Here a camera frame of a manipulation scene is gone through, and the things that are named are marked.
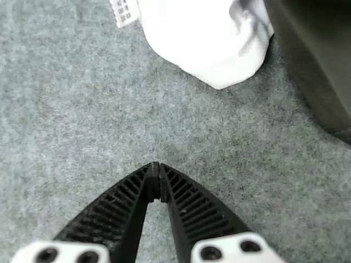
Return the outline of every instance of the carpet floor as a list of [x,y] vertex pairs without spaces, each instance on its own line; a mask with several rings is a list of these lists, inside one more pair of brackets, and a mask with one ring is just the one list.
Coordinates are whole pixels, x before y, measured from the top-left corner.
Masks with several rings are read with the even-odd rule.
[[[0,0],[0,262],[52,238],[151,161],[188,174],[288,262],[351,259],[351,148],[318,125],[273,37],[214,90],[158,57],[109,1]],[[177,262],[149,207],[137,262]]]

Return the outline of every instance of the black fabric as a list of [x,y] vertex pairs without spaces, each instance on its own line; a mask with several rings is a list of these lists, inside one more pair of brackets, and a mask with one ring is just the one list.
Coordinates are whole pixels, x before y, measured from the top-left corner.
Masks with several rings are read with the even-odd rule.
[[288,70],[317,119],[351,144],[351,2],[265,4]]

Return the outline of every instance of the white towel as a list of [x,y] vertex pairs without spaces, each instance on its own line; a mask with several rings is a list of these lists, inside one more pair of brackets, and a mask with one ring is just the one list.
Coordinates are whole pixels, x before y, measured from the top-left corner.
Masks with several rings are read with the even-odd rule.
[[274,33],[263,0],[138,2],[152,49],[215,89],[253,76]]

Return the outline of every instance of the white tag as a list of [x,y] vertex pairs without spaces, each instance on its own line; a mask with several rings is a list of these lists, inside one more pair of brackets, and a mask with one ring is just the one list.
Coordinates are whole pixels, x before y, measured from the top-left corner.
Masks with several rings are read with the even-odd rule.
[[137,0],[110,0],[110,3],[115,13],[118,28],[125,27],[140,17]]

